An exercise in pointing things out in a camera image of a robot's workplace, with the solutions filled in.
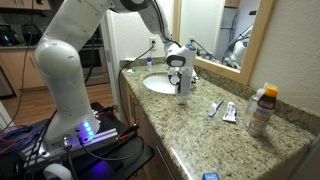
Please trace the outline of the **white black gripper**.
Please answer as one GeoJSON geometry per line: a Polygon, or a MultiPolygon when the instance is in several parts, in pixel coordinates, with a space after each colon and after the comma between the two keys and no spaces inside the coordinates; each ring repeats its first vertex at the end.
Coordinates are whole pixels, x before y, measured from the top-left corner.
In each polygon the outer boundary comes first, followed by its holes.
{"type": "Polygon", "coordinates": [[[165,46],[165,59],[169,67],[168,78],[182,68],[192,68],[196,56],[196,48],[192,44],[179,47],[177,44],[169,43],[165,46]]]}

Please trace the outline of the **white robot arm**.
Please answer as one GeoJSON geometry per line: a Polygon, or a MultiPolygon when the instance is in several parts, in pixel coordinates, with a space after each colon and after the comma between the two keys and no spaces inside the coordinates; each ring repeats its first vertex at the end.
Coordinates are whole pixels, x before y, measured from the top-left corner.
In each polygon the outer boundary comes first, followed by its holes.
{"type": "Polygon", "coordinates": [[[107,10],[137,12],[149,31],[160,36],[167,65],[180,74],[177,93],[183,104],[187,102],[195,77],[196,49],[172,40],[156,0],[64,0],[35,51],[37,66],[57,109],[43,140],[47,151],[61,147],[65,135],[74,146],[79,144],[79,137],[90,141],[100,128],[89,103],[79,51],[107,10]]]}

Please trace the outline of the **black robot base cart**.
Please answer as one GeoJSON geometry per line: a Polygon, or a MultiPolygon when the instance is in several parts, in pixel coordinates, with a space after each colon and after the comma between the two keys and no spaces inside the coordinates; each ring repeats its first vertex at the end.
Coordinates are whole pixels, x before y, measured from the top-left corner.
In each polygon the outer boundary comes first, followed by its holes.
{"type": "MultiPolygon", "coordinates": [[[[104,108],[99,103],[91,107],[100,113],[101,127],[95,139],[71,148],[71,158],[79,180],[128,180],[155,155],[154,150],[136,133],[120,140],[117,135],[126,131],[125,126],[112,114],[113,107],[104,108]]],[[[70,167],[66,151],[59,149],[56,156],[39,155],[27,163],[29,152],[5,156],[0,161],[0,180],[44,180],[42,173],[48,165],[57,163],[70,167]]]]}

